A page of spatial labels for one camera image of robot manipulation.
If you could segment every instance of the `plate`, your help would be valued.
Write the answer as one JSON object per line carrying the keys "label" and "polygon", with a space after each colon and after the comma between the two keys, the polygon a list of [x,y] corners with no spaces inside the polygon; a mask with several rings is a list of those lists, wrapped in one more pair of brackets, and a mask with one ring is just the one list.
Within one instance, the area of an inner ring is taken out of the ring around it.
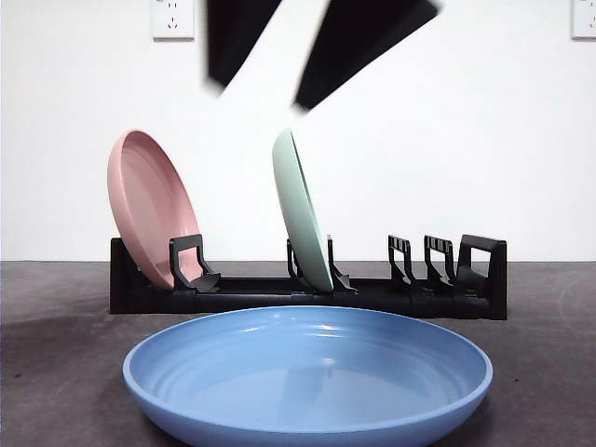
{"label": "plate", "polygon": [[462,424],[493,377],[467,339],[424,321],[325,306],[197,318],[144,340],[124,378],[193,446],[423,446]]}
{"label": "plate", "polygon": [[315,289],[332,291],[326,240],[318,228],[317,215],[290,129],[282,131],[273,145],[273,170],[279,206],[300,269]]}
{"label": "plate", "polygon": [[[169,240],[198,233],[184,185],[157,142],[140,130],[125,133],[108,163],[108,193],[120,236],[146,277],[172,289]],[[180,253],[184,275],[193,280],[202,268],[193,251]]]}

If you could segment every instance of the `wall outlet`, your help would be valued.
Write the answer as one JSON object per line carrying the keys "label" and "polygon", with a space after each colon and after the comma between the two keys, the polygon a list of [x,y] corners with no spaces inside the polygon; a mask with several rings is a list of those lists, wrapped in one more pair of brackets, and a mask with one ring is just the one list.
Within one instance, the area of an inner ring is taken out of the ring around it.
{"label": "wall outlet", "polygon": [[574,39],[596,39],[596,0],[574,0]]}
{"label": "wall outlet", "polygon": [[195,0],[151,0],[154,39],[194,39]]}

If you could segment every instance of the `dish rack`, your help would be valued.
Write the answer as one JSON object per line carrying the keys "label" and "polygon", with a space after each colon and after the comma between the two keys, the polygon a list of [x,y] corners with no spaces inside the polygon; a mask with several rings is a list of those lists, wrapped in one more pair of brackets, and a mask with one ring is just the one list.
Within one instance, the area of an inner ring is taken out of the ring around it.
{"label": "dish rack", "polygon": [[[410,241],[389,236],[387,255],[390,278],[351,278],[333,260],[333,242],[327,237],[333,291],[316,291],[303,277],[290,241],[287,241],[288,276],[285,278],[227,278],[205,261],[200,234],[174,237],[169,242],[169,269],[173,290],[154,286],[139,270],[119,237],[112,239],[110,313],[195,314],[215,313],[271,305],[337,305],[381,310],[415,318],[507,319],[507,242],[463,235],[457,270],[450,240],[425,236],[427,278],[412,270]],[[184,276],[179,253],[196,250],[203,276]],[[471,250],[490,253],[487,275],[472,268]],[[445,275],[431,260],[431,252],[444,255]],[[403,260],[403,270],[396,258]]]}

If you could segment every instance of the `mint green plate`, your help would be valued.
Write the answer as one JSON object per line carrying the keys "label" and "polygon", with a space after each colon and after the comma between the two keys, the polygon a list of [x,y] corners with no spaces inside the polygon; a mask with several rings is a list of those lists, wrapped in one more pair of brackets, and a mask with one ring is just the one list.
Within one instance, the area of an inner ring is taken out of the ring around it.
{"label": "mint green plate", "polygon": [[273,145],[273,171],[283,220],[305,279],[319,291],[332,291],[327,244],[318,228],[290,129],[283,130]]}

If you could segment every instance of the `dark table surface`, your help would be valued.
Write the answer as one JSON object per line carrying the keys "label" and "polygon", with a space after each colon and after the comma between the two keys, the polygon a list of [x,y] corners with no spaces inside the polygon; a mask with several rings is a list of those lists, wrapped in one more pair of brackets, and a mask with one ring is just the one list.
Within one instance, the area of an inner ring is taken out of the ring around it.
{"label": "dark table surface", "polygon": [[[339,263],[354,276],[382,263]],[[284,263],[213,263],[283,275]],[[596,263],[510,263],[509,320],[435,319],[480,346],[494,381],[446,446],[596,446]],[[127,392],[144,337],[191,315],[109,315],[107,263],[2,264],[3,447],[182,446]]]}

